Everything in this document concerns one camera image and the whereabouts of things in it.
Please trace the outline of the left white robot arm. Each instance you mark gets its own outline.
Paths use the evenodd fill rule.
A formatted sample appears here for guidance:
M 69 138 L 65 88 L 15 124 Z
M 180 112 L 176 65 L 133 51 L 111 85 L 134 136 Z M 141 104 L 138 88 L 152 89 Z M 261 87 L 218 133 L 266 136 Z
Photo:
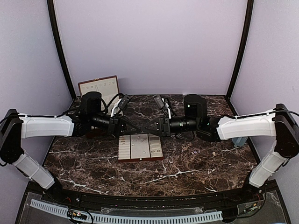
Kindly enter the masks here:
M 22 149 L 21 140 L 44 136 L 81 137 L 93 127 L 115 137 L 141 132 L 140 127 L 125 116 L 109 114 L 102 94 L 96 91 L 83 95 L 78 109 L 60 115 L 29 115 L 10 109 L 0 122 L 1 166 L 14 165 L 47 190 L 48 197 L 55 203 L 63 203 L 66 193 L 61 190 L 59 180 Z

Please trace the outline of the beige jewelry tray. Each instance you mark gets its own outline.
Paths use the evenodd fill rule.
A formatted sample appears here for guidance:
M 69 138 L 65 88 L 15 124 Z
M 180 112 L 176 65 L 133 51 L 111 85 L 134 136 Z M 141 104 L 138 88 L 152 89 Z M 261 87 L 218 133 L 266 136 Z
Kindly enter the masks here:
M 118 162 L 163 160 L 160 137 L 152 134 L 132 134 L 119 137 Z

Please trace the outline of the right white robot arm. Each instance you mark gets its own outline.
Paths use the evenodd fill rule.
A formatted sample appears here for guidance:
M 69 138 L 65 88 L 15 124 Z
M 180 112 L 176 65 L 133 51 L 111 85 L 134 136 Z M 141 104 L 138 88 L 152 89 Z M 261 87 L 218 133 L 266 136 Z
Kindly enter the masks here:
M 244 203 L 256 196 L 256 188 L 263 186 L 270 176 L 299 153 L 299 126 L 293 118 L 294 112 L 287 110 L 284 104 L 257 114 L 209 117 L 206 99 L 189 94 L 184 97 L 184 116 L 172 116 L 171 108 L 160 95 L 153 99 L 159 109 L 167 109 L 168 114 L 142 125 L 141 130 L 145 133 L 169 137 L 195 131 L 198 138 L 208 142 L 252 136 L 276 138 L 270 151 L 249 174 L 246 186 L 238 193 L 238 198 Z

